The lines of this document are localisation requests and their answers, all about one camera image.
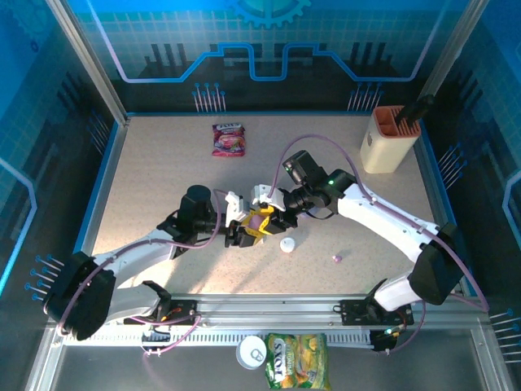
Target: glass wall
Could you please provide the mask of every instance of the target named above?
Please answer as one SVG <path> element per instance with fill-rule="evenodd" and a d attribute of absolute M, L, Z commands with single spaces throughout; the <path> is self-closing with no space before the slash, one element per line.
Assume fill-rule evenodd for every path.
<path fill-rule="evenodd" d="M 418 97 L 467 0 L 69 0 L 130 112 L 369 112 Z"/>
<path fill-rule="evenodd" d="M 468 260 L 490 300 L 491 314 L 512 308 L 518 316 L 521 313 L 519 18 L 519 2 L 490 1 L 437 95 L 437 109 L 426 120 L 446 194 L 466 241 Z M 510 368 L 521 379 L 519 365 Z"/>
<path fill-rule="evenodd" d="M 15 390 L 47 320 L 35 256 L 72 252 L 113 119 L 45 2 L 0 0 L 0 53 L 0 389 Z"/>

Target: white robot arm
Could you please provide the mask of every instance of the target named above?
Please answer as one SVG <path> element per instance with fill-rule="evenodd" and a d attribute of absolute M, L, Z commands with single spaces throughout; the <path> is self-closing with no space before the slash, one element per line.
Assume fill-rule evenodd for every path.
<path fill-rule="evenodd" d="M 193 248 L 198 234 L 212 234 L 212 237 L 222 234 L 226 247 L 247 247 L 264 235 L 296 227 L 297 216 L 314 207 L 328 208 L 334 214 L 360 222 L 397 246 L 414 263 L 410 272 L 384 280 L 371 291 L 366 298 L 367 308 L 362 309 L 371 314 L 370 320 L 377 322 L 379 314 L 415 301 L 443 303 L 462 272 L 427 232 L 452 247 L 455 226 L 439 228 L 422 221 L 371 191 L 368 199 L 360 188 L 363 185 L 356 183 L 352 175 L 340 169 L 327 174 L 306 151 L 297 152 L 283 165 L 300 186 L 289 192 L 271 191 L 271 187 L 259 185 L 252 191 L 252 204 L 256 208 L 250 209 L 248 202 L 230 192 L 226 195 L 229 203 L 226 214 L 220 216 L 219 209 L 217 213 L 213 210 L 209 189 L 196 185 L 183 196 L 177 214 L 168 216 L 149 235 L 96 257 L 77 253 L 66 263 L 57 261 L 52 266 L 57 272 L 51 273 L 51 277 L 36 273 L 52 282 L 44 283 L 49 288 L 41 299 L 44 311 L 61 321 L 63 329 L 78 340 L 88 338 L 106 321 L 114 319 L 136 316 L 155 322 L 167 319 L 173 308 L 179 308 L 159 285 L 146 281 L 134 288 L 118 287 L 149 267 L 182 255 L 186 247 Z M 377 208 L 376 200 L 391 212 Z M 421 229 L 403 223 L 393 213 L 414 220 Z M 194 308 L 195 305 L 181 308 L 182 314 L 193 313 Z"/>

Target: speckled tabletop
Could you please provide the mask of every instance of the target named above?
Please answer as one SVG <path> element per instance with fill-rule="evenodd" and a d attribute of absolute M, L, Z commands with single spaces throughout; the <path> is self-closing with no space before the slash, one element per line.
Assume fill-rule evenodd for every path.
<path fill-rule="evenodd" d="M 108 197 L 94 254 L 105 253 L 153 230 L 178 208 L 193 184 L 234 191 L 249 198 L 252 187 L 270 184 L 281 151 L 305 133 L 326 135 L 352 156 L 362 180 L 382 198 L 432 220 L 418 163 L 411 151 L 393 174 L 366 174 L 359 150 L 369 117 L 357 116 L 171 116 L 134 117 Z M 212 125 L 240 122 L 247 152 L 241 158 L 211 156 Z M 308 150 L 327 172 L 349 171 L 344 158 L 323 141 L 303 140 L 288 152 Z M 281 172 L 280 187 L 294 184 Z M 290 235 L 293 253 L 280 250 Z M 343 257 L 335 263 L 332 257 Z M 141 273 L 127 284 L 152 279 L 176 293 L 348 294 L 368 292 L 379 280 L 398 275 L 412 263 L 393 245 L 341 216 L 321 222 L 301 218 L 298 228 L 270 236 L 251 248 L 224 248 L 218 237 Z"/>

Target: cable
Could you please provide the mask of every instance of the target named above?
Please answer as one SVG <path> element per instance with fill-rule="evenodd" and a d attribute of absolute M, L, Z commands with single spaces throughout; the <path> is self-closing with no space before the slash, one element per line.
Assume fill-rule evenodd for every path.
<path fill-rule="evenodd" d="M 398 314 L 398 316 L 400 316 L 402 322 L 404 323 L 404 331 L 406 331 L 407 330 L 407 319 L 399 310 L 396 310 L 395 312 Z"/>
<path fill-rule="evenodd" d="M 274 180 L 271 184 L 271 190 L 269 191 L 268 198 L 270 198 L 275 191 L 275 187 L 277 186 L 278 181 L 278 173 L 280 170 L 280 166 L 282 165 L 282 162 L 284 160 L 284 156 L 286 155 L 286 152 L 290 149 L 290 147 L 295 144 L 296 142 L 300 141 L 303 138 L 318 138 L 323 141 L 327 141 L 331 143 L 333 146 L 335 146 L 340 153 L 344 156 L 345 160 L 348 161 L 349 165 L 351 166 L 351 170 L 353 171 L 355 178 L 357 180 L 357 185 L 360 187 L 360 190 L 362 194 L 368 199 L 371 200 L 372 204 L 375 205 L 377 208 L 381 209 L 385 213 L 391 214 L 392 216 L 396 217 L 398 220 L 404 222 L 405 224 L 411 225 L 416 230 L 422 230 L 429 239 L 434 240 L 438 243 L 439 246 L 442 247 L 443 250 L 447 252 L 448 255 L 451 256 L 452 259 L 456 262 L 456 264 L 459 266 L 459 268 L 462 270 L 465 277 L 469 280 L 471 283 L 471 286 L 474 288 L 475 292 L 478 295 L 479 300 L 481 301 L 480 309 L 483 312 L 488 312 L 489 307 L 487 303 L 487 299 L 485 298 L 485 295 L 479 288 L 478 283 L 475 281 L 474 277 L 472 276 L 471 272 L 467 269 L 465 264 L 463 263 L 462 259 L 438 236 L 432 234 L 428 230 L 424 230 L 422 226 L 420 226 L 417 222 L 415 222 L 412 219 L 409 219 L 408 217 L 402 215 L 401 213 L 389 208 L 388 206 L 381 204 L 376 197 L 373 197 L 369 194 L 369 192 L 366 190 L 366 186 L 364 185 L 363 181 L 360 178 L 360 174 L 358 173 L 357 167 L 355 166 L 354 162 L 352 161 L 349 154 L 335 141 L 331 140 L 330 138 L 326 136 L 322 136 L 320 134 L 303 134 L 295 139 L 293 139 L 289 144 L 287 144 L 286 148 L 284 148 L 284 151 L 282 152 L 282 155 L 280 157 L 280 160 L 277 165 L 277 170 L 275 171 Z"/>
<path fill-rule="evenodd" d="M 481 310 L 481 305 L 474 303 L 473 301 L 470 301 L 463 297 L 462 295 L 457 295 L 455 293 L 451 293 L 449 296 L 451 296 L 453 299 L 456 299 L 460 301 L 461 303 L 465 303 L 471 307 L 477 308 L 478 310 Z"/>
<path fill-rule="evenodd" d="M 187 316 L 183 316 L 183 317 L 177 318 L 177 319 L 165 320 L 164 322 L 152 322 L 150 320 L 147 320 L 147 319 L 144 319 L 144 318 L 141 318 L 138 316 L 132 316 L 130 318 L 132 320 L 135 320 L 136 322 L 140 322 L 143 324 L 150 324 L 152 326 L 168 326 L 168 325 L 184 322 L 185 320 L 189 320 L 189 319 L 195 318 L 197 316 L 200 316 L 200 315 L 199 314 L 187 315 Z"/>
<path fill-rule="evenodd" d="M 217 196 L 217 194 L 221 194 L 221 195 L 225 195 L 226 196 L 228 193 L 223 191 L 223 190 L 213 189 L 213 195 L 215 196 L 215 199 L 216 199 L 216 202 L 217 202 L 217 221 L 216 221 L 216 224 L 215 224 L 215 228 L 213 229 L 213 233 L 212 233 L 212 235 L 210 236 L 210 238 L 208 239 L 207 242 L 205 242 L 203 244 L 200 244 L 200 245 L 196 245 L 196 244 L 178 243 L 178 242 L 174 242 L 173 240 L 168 240 L 168 239 L 145 239 L 145 240 L 141 240 L 139 242 L 132 243 L 132 244 L 129 244 L 129 245 L 123 247 L 120 251 L 115 253 L 112 257 L 107 258 L 101 265 L 99 265 L 94 270 L 92 270 L 90 272 L 90 274 L 87 276 L 87 278 L 80 284 L 78 289 L 74 292 L 74 295 L 72 295 L 71 300 L 67 304 L 67 307 L 65 307 L 65 311 L 63 312 L 62 317 L 61 317 L 61 319 L 58 322 L 58 326 L 57 326 L 58 335 L 59 336 L 66 336 L 68 334 L 63 329 L 63 326 L 65 325 L 65 322 L 67 322 L 67 318 L 71 314 L 72 308 L 76 304 L 76 301 L 78 300 L 78 297 L 85 290 L 87 285 L 89 285 L 90 281 L 92 281 L 92 279 L 96 276 L 96 274 L 99 273 L 105 266 L 113 263 L 118 257 L 121 257 L 122 255 L 124 255 L 128 251 L 130 251 L 130 250 L 132 250 L 134 248 L 143 246 L 145 244 L 154 244 L 154 243 L 171 244 L 172 246 L 177 246 L 177 247 L 181 247 L 181 248 L 188 248 L 188 249 L 205 248 L 205 247 L 209 246 L 210 243 L 212 241 L 214 241 L 214 239 L 217 237 L 217 234 L 219 233 L 219 227 L 221 226 L 221 205 L 219 204 L 219 197 Z"/>
<path fill-rule="evenodd" d="M 192 325 L 192 327 L 190 327 L 190 330 L 188 330 L 185 334 L 183 334 L 183 336 L 181 338 L 179 338 L 178 340 L 176 340 L 174 343 L 172 343 L 171 345 L 168 345 L 166 348 L 163 348 L 163 349 L 157 349 L 157 350 L 151 350 L 151 351 L 147 351 L 147 354 L 155 354 L 155 355 L 161 355 L 162 353 L 166 353 L 168 352 L 169 350 L 172 350 L 173 348 L 175 348 L 176 346 L 178 346 L 181 342 L 183 342 L 196 328 L 197 328 L 197 325 L 199 324 L 199 322 L 201 321 L 201 317 L 198 316 L 196 319 L 195 319 L 195 322 L 194 324 Z"/>
<path fill-rule="evenodd" d="M 317 217 L 315 216 L 314 214 L 310 213 L 309 211 L 306 211 L 305 212 L 308 216 L 312 217 L 312 218 L 315 218 L 317 220 L 327 220 L 328 218 L 332 218 L 333 216 L 335 216 L 335 214 L 333 212 L 329 213 L 327 216 L 325 217 Z"/>
<path fill-rule="evenodd" d="M 423 323 L 425 322 L 425 314 L 427 313 L 427 306 L 425 304 L 425 301 L 422 301 L 422 317 L 420 318 L 420 322 L 418 323 L 418 327 L 416 327 L 416 330 L 413 331 L 413 334 L 407 338 L 407 340 L 397 346 L 396 348 L 393 348 L 393 349 L 386 349 L 385 350 L 385 353 L 386 355 L 388 356 L 389 354 L 394 354 L 394 353 L 397 353 L 399 352 L 400 350 L 402 350 L 404 347 L 406 347 L 408 344 L 410 344 L 413 339 L 416 337 L 416 335 L 420 332 L 420 329 L 422 328 L 423 326 Z"/>

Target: yellow chip bag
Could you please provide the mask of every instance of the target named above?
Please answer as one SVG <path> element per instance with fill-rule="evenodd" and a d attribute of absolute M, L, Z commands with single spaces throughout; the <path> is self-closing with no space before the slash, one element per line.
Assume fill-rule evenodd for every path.
<path fill-rule="evenodd" d="M 331 390 L 324 334 L 269 334 L 266 378 L 271 389 Z"/>

